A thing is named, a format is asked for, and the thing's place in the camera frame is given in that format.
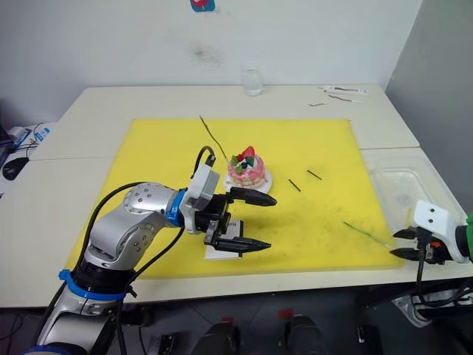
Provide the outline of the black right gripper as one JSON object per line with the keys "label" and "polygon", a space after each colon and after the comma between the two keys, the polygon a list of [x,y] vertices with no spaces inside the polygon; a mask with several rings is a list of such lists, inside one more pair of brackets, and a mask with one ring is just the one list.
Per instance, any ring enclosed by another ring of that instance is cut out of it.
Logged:
{"label": "black right gripper", "polygon": [[444,264],[443,244],[433,236],[433,233],[421,227],[401,229],[393,235],[394,238],[414,240],[417,238],[415,248],[396,248],[390,254],[404,260],[418,262],[420,264]]}

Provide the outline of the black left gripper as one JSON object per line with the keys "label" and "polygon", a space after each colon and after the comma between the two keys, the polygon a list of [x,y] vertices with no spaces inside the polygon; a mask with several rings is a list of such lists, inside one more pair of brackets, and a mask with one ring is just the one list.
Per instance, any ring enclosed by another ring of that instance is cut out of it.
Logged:
{"label": "black left gripper", "polygon": [[238,255],[262,251],[271,247],[270,243],[251,238],[237,237],[231,240],[223,239],[231,220],[228,207],[234,200],[242,200],[253,206],[275,206],[277,200],[270,195],[255,189],[231,187],[230,194],[213,195],[208,205],[201,211],[195,212],[194,221],[198,232],[204,234],[203,242],[213,246],[217,251],[234,252]]}

